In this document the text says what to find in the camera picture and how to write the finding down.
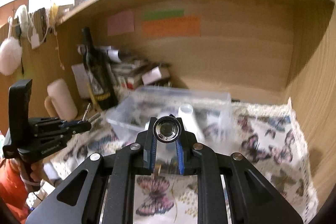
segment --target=bottle label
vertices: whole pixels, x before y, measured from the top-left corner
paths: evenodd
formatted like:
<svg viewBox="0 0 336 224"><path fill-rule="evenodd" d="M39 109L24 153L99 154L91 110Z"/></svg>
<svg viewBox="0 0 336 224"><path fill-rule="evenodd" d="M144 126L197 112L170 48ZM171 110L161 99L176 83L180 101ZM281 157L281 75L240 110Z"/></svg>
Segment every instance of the bottle label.
<svg viewBox="0 0 336 224"><path fill-rule="evenodd" d="M90 70L88 71L88 77L92 88L92 93L94 94L94 96L104 94L104 89L98 83L97 79L93 76Z"/></svg>
<svg viewBox="0 0 336 224"><path fill-rule="evenodd" d="M97 101L103 101L103 100L106 100L107 98L109 98L111 96L111 93L107 92L105 94L102 94L102 95L95 95L95 99Z"/></svg>

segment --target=hanging string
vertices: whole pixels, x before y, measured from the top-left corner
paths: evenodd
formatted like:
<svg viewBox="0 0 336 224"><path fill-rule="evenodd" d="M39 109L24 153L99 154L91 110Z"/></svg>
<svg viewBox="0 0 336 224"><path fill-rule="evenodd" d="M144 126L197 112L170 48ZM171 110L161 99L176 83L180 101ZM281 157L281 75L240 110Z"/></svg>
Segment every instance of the hanging string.
<svg viewBox="0 0 336 224"><path fill-rule="evenodd" d="M58 44L58 39L57 39L57 31L56 31L56 20L55 20L55 17L54 17L54 12L53 12L53 5L51 6L51 9L50 9L50 14L52 16L52 19L53 19L53 24L52 24L52 30L53 30L53 33L56 37L56 43L57 43L57 47L55 48L55 50L57 51L58 53L58 60L59 60L59 63L60 63L60 66L62 68L62 70L65 70L65 67L61 61L61 57L60 57L60 53L59 53L59 44Z"/></svg>
<svg viewBox="0 0 336 224"><path fill-rule="evenodd" d="M12 36L13 18L8 18L9 29L8 29L8 39Z"/></svg>

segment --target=white fluffy ball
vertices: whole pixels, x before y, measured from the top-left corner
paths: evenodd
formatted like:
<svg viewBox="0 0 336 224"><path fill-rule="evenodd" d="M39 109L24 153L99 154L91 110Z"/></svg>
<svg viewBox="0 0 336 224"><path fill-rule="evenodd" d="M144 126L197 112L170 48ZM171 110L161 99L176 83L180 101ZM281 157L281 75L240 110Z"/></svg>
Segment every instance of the white fluffy ball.
<svg viewBox="0 0 336 224"><path fill-rule="evenodd" d="M22 47L14 38L6 38L0 46L0 72L3 75L11 75L21 64Z"/></svg>

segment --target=cable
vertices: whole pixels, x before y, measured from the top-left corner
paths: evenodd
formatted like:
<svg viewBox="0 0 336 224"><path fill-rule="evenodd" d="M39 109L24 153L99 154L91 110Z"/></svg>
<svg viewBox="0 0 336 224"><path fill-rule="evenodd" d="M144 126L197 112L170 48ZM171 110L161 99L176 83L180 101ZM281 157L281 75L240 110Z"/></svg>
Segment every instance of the cable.
<svg viewBox="0 0 336 224"><path fill-rule="evenodd" d="M8 18L9 28L8 28L8 39L12 36L13 18Z"/></svg>
<svg viewBox="0 0 336 224"><path fill-rule="evenodd" d="M42 199L40 199L34 192L33 192L33 194L42 202L43 200Z"/></svg>
<svg viewBox="0 0 336 224"><path fill-rule="evenodd" d="M43 39L42 39L42 43L43 43L43 41L46 39L46 37L47 37L47 34L48 34L48 29L49 29L49 16L48 16L48 13L47 13L47 9L45 9L45 16L47 17L47 19L46 19L46 21L47 21L47 30L46 30L46 32L45 32L45 35L44 35L44 37L43 37Z"/></svg>
<svg viewBox="0 0 336 224"><path fill-rule="evenodd" d="M56 43L57 43L57 47L55 48L55 50L58 53L58 60L59 60L59 64L61 66L61 69L65 70L65 67L64 67L64 65L63 65L63 63L61 61L61 56L60 56L60 53L59 53L59 45L58 45L57 31L56 31L56 19L54 17L53 5L51 5L51 8L50 8L50 16L52 16L52 18L53 18L53 25L51 26L51 28L53 30L53 33L54 33L55 38L56 38Z"/></svg>

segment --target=pink sticky note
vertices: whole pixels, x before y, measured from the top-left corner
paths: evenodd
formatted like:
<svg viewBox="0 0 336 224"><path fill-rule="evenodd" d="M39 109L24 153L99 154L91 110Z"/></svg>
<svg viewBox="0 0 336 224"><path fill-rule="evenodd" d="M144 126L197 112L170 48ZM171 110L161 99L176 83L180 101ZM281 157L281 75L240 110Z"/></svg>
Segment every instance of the pink sticky note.
<svg viewBox="0 0 336 224"><path fill-rule="evenodd" d="M134 32L134 15L131 10L107 18L107 33L109 36L127 32Z"/></svg>

